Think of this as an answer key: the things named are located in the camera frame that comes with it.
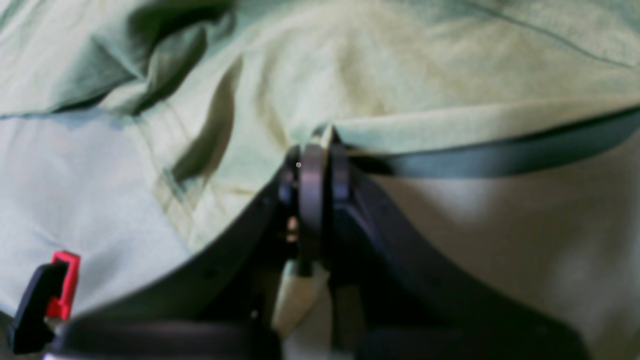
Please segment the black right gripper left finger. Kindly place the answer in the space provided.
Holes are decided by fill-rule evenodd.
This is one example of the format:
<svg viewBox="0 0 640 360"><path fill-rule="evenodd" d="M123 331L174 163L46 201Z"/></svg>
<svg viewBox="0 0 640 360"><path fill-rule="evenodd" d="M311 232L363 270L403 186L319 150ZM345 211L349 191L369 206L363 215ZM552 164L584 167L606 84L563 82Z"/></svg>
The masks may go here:
<svg viewBox="0 0 640 360"><path fill-rule="evenodd" d="M271 328L297 209L293 146L227 230L160 280L62 327L48 360L281 360Z"/></svg>

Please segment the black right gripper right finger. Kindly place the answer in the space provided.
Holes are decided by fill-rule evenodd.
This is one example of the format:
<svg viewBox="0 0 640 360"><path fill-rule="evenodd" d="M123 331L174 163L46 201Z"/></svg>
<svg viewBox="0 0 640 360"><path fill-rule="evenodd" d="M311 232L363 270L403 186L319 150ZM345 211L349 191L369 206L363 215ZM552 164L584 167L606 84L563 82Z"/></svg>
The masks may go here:
<svg viewBox="0 0 640 360"><path fill-rule="evenodd" d="M589 360L580 335L438 251L330 146L334 266L358 285L357 360Z"/></svg>

